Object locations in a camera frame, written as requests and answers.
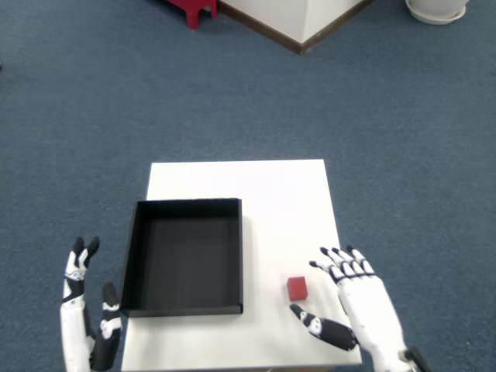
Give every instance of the red stool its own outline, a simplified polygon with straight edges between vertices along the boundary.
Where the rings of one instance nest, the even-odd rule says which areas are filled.
[[[188,26],[190,29],[198,27],[198,13],[205,6],[210,7],[212,18],[217,17],[217,0],[168,0],[172,4],[186,11]]]

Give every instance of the red cube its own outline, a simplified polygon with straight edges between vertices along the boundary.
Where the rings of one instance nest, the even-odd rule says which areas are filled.
[[[290,277],[288,279],[288,294],[290,301],[305,300],[308,297],[305,277]]]

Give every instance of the black tray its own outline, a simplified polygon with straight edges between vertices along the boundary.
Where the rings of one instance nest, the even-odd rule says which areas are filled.
[[[139,201],[122,283],[131,317],[243,312],[241,200]]]

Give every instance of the stool leg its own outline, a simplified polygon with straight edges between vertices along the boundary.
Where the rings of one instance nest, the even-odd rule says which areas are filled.
[[[210,15],[212,18],[217,18],[217,0],[213,0],[212,4],[210,5]]]
[[[188,19],[190,29],[196,29],[198,27],[198,10],[196,12],[186,11],[186,18]]]

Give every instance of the red block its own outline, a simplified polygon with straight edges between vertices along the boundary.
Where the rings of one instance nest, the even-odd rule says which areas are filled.
[[[186,11],[186,19],[190,29],[198,27],[198,12],[205,6],[210,7],[212,18],[217,17],[217,0],[168,0],[170,3]]]
[[[305,277],[290,277],[288,279],[288,294],[291,301],[305,300],[308,297]]]

